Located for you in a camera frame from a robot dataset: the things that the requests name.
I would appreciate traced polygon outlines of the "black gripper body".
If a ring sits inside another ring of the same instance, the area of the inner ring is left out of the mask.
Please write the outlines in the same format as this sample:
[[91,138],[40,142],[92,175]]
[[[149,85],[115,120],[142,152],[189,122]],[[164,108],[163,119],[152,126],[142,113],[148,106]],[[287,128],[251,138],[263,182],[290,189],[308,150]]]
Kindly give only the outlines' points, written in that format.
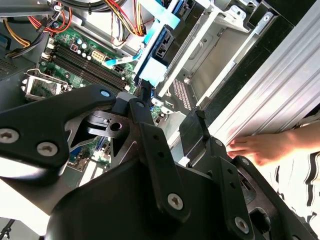
[[202,171],[150,174],[128,161],[54,208],[47,240],[295,240],[298,220],[251,165],[212,158]]

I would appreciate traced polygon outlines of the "person's hand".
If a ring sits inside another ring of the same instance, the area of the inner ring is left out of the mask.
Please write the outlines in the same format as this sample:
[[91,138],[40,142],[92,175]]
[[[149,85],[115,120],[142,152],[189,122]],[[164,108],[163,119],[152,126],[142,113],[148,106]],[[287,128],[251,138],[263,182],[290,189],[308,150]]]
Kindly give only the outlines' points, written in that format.
[[266,166],[289,158],[298,143],[292,131],[238,137],[226,147],[229,157],[243,156],[257,166]]

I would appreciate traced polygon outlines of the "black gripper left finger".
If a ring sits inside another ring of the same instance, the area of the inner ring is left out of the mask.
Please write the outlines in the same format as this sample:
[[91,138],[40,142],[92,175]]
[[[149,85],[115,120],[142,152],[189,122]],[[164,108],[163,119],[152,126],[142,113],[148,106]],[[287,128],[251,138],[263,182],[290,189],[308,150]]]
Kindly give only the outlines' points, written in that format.
[[[180,207],[169,195],[184,197],[182,181],[164,132],[154,125],[146,102],[131,99],[120,105],[108,89],[89,85],[0,114],[0,175],[8,179],[50,184],[63,173],[70,152],[103,134],[116,140],[115,169],[70,192],[57,205],[56,217],[89,220],[93,216],[126,214],[137,207],[160,221],[184,223],[187,201]],[[142,193],[130,193],[133,182],[124,162],[141,167]]]

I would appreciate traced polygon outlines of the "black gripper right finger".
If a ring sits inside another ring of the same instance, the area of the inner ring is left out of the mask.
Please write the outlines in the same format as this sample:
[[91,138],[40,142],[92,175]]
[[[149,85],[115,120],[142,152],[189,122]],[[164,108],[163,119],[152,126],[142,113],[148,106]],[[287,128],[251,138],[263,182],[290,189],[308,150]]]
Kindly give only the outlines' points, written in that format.
[[179,127],[187,167],[203,174],[205,222],[219,240],[312,240],[314,236],[244,156],[229,157],[194,109]]

